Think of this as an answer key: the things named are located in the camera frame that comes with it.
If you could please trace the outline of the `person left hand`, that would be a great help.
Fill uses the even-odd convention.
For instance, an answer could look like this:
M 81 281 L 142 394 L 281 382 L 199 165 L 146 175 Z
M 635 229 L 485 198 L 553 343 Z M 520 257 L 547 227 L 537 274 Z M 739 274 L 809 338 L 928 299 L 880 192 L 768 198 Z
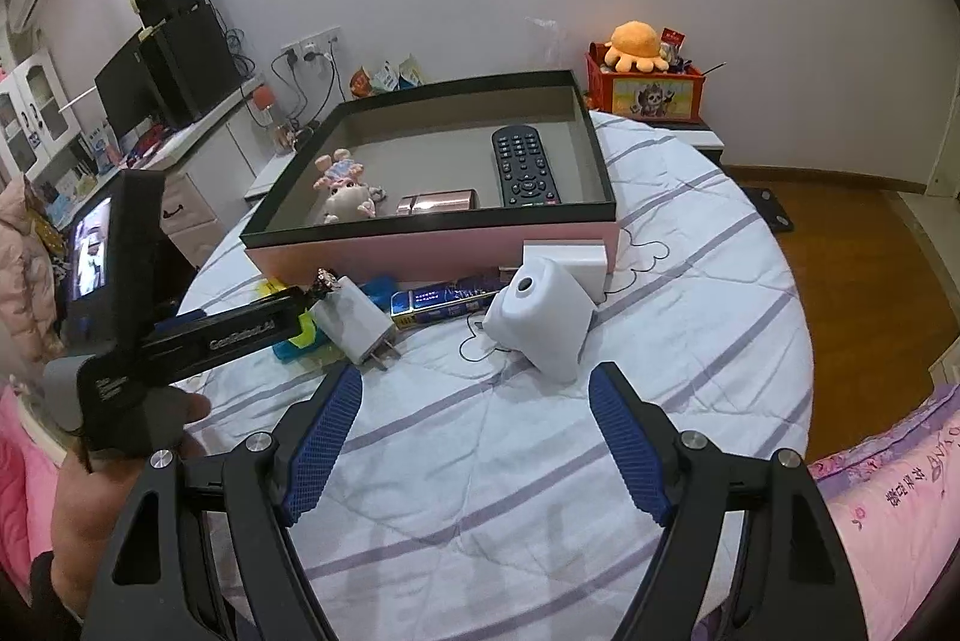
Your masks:
M 117 519 L 145 467 L 145 459 L 93 459 L 80 439 L 60 465 L 50 526 L 50 581 L 60 602 L 80 618 Z

